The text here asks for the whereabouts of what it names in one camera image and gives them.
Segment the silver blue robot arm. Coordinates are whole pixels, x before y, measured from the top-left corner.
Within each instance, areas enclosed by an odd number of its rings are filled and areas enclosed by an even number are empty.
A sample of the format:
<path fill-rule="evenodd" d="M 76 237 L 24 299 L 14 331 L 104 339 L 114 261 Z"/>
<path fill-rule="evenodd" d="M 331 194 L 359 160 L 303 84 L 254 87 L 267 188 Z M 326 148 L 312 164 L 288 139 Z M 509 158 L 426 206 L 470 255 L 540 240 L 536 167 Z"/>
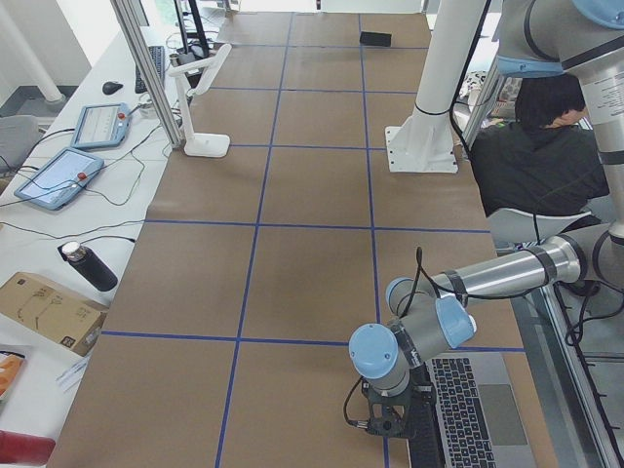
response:
<path fill-rule="evenodd" d="M 623 207 L 623 5 L 619 1 L 508 1 L 497 68 L 522 84 L 515 119 L 476 136 L 471 166 L 485 212 L 573 215 L 594 197 Z M 467 308 L 553 283 L 623 286 L 623 220 L 594 222 L 536 245 L 435 277 L 418 271 L 386 291 L 387 325 L 349 341 L 372 402 L 411 395 L 410 374 L 476 333 Z"/>

